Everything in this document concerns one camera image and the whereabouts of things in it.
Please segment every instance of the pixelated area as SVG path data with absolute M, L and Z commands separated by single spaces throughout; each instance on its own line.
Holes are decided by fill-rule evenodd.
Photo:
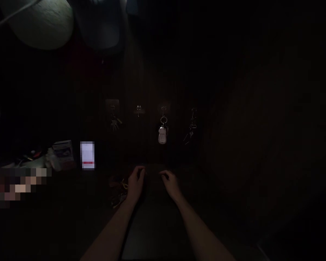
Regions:
M 82 169 L 94 170 L 95 169 L 94 142 L 81 141 L 80 145 L 81 145 Z
M 21 200 L 21 194 L 35 191 L 37 185 L 46 185 L 51 169 L 0 169 L 0 201 Z

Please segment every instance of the cord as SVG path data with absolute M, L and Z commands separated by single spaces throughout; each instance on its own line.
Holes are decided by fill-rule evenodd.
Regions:
M 29 4 L 24 5 L 22 8 L 18 9 L 17 11 L 15 11 L 14 13 L 8 15 L 5 19 L 3 19 L 2 21 L 0 21 L 0 27 L 2 25 L 4 25 L 9 19 L 11 19 L 12 17 L 16 16 L 17 14 L 19 14 L 20 12 L 24 11 L 25 9 L 28 9 L 29 7 L 38 4 L 39 2 L 41 2 L 42 0 L 34 0 Z

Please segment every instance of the box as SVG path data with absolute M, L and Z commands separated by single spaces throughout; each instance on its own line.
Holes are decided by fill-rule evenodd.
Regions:
M 73 169 L 76 167 L 74 160 L 71 140 L 58 141 L 52 146 L 55 155 L 63 170 Z

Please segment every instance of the keychain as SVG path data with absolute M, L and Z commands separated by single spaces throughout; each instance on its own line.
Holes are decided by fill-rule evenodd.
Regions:
M 185 145 L 187 145 L 191 141 L 192 136 L 193 136 L 193 130 L 197 129 L 196 117 L 194 117 L 195 112 L 197 112 L 197 108 L 192 109 L 192 118 L 191 118 L 190 128 L 189 128 L 189 131 L 188 131 L 188 133 L 186 134 L 186 136 L 185 136 L 185 138 L 183 140 L 183 142 L 185 142 Z
M 115 110 L 115 106 L 111 105 L 111 125 L 110 126 L 111 126 L 111 130 L 113 132 L 119 130 L 118 123 L 122 124 L 122 121 L 115 116 L 114 110 Z
M 160 144 L 165 144 L 167 143 L 167 136 L 168 136 L 168 130 L 169 128 L 167 127 L 167 122 L 168 122 L 168 119 L 167 117 L 164 115 L 164 111 L 167 109 L 166 106 L 163 106 L 162 107 L 162 117 L 160 119 L 160 122 L 162 123 L 162 126 L 159 127 L 159 130 L 158 130 L 158 142 Z

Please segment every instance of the smartphone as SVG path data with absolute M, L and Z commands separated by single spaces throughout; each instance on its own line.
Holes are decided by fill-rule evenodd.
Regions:
M 81 141 L 82 169 L 95 169 L 94 142 Z

